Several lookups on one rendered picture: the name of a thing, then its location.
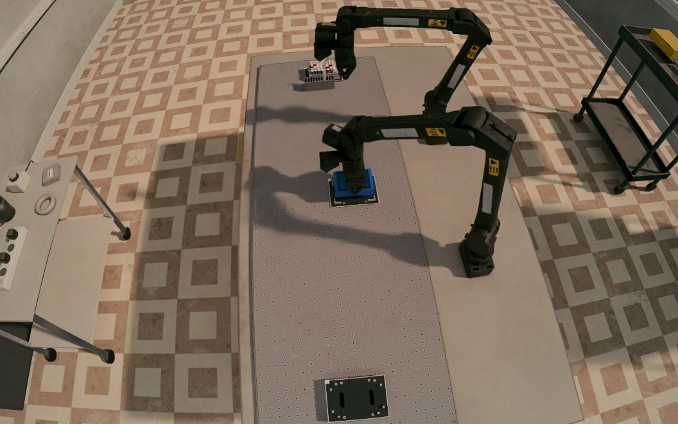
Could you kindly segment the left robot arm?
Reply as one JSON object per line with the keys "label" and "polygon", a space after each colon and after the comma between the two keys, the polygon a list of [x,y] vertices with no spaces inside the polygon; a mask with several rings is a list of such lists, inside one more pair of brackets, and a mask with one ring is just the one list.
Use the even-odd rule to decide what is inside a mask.
{"label": "left robot arm", "polygon": [[475,223],[461,242],[469,273],[483,274],[495,267],[491,257],[500,230],[498,207],[516,135],[513,128],[482,106],[439,114],[354,116],[344,127],[331,123],[325,128],[322,142],[337,150],[320,152],[320,169],[329,172],[342,163],[343,174],[353,173],[355,162],[349,160],[363,156],[364,143],[379,140],[447,139],[450,146],[472,145],[486,150]]}

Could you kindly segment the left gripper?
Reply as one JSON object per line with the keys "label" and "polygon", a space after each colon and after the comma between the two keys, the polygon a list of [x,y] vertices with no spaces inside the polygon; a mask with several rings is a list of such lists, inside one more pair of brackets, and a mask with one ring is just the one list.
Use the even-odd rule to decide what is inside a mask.
{"label": "left gripper", "polygon": [[[346,157],[346,155],[345,155]],[[347,160],[349,160],[346,157]],[[349,160],[352,161],[352,160]],[[358,194],[363,188],[367,186],[367,181],[360,181],[360,180],[351,180],[351,179],[366,179],[366,172],[365,172],[365,165],[363,161],[363,156],[355,161],[355,172],[353,173],[345,173],[344,176],[344,181],[345,181],[345,186],[346,188],[351,191],[352,194]],[[353,187],[358,187],[356,191],[354,191],[352,188]]]}

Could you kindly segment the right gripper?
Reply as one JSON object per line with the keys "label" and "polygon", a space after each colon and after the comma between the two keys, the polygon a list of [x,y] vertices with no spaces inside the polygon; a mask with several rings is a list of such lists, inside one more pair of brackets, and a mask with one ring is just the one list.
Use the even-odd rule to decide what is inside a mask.
{"label": "right gripper", "polygon": [[[356,69],[356,57],[354,55],[354,44],[349,48],[345,48],[347,49],[347,60],[336,62],[336,70],[338,70],[344,80],[347,80],[351,77],[354,69]],[[346,71],[344,72],[343,69],[346,69]]]}

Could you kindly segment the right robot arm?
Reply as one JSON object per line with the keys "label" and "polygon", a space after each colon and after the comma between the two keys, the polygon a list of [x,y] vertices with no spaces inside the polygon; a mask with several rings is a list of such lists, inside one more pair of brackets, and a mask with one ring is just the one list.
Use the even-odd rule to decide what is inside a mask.
{"label": "right robot arm", "polygon": [[335,50],[336,62],[346,61],[347,49],[344,47],[349,48],[354,44],[354,30],[369,27],[441,29],[452,31],[452,34],[468,36],[460,52],[450,64],[447,73],[434,88],[434,94],[433,90],[425,94],[422,105],[425,110],[422,114],[446,112],[445,109],[452,94],[471,68],[472,63],[482,49],[487,45],[491,46],[492,43],[489,28],[467,8],[450,7],[447,10],[426,10],[343,6],[336,14],[336,21],[317,23],[314,58],[322,61],[332,55],[331,51]]}

